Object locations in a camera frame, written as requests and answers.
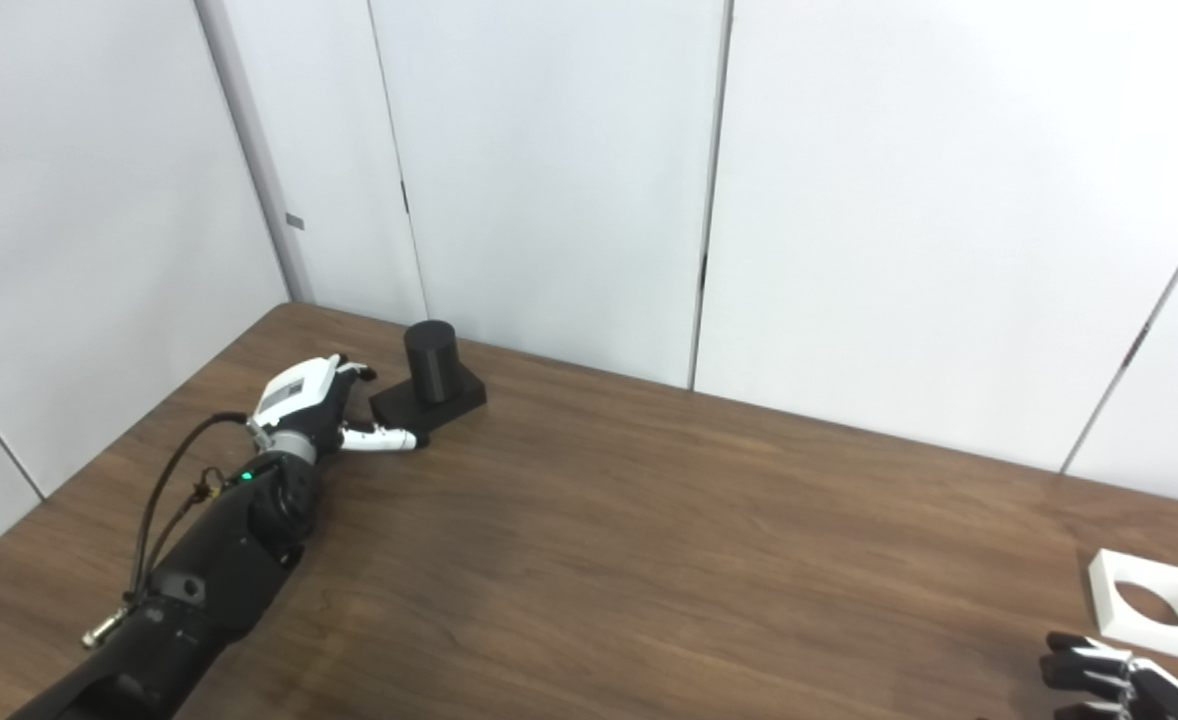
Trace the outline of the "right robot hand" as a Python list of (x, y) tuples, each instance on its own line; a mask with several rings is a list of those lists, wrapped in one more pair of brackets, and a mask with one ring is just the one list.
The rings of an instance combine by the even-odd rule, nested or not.
[(1055, 719), (1178, 719), (1178, 679), (1151, 659), (1064, 632), (1047, 633), (1045, 643), (1043, 683), (1093, 696), (1055, 708)]

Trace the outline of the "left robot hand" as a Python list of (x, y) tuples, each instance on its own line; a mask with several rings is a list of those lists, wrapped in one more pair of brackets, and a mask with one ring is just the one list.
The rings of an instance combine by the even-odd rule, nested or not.
[(352, 388), (377, 379), (364, 363), (343, 354), (302, 361), (266, 384), (246, 420), (257, 451), (289, 454), (315, 464), (338, 453), (389, 454), (421, 450), (425, 434), (346, 420)]

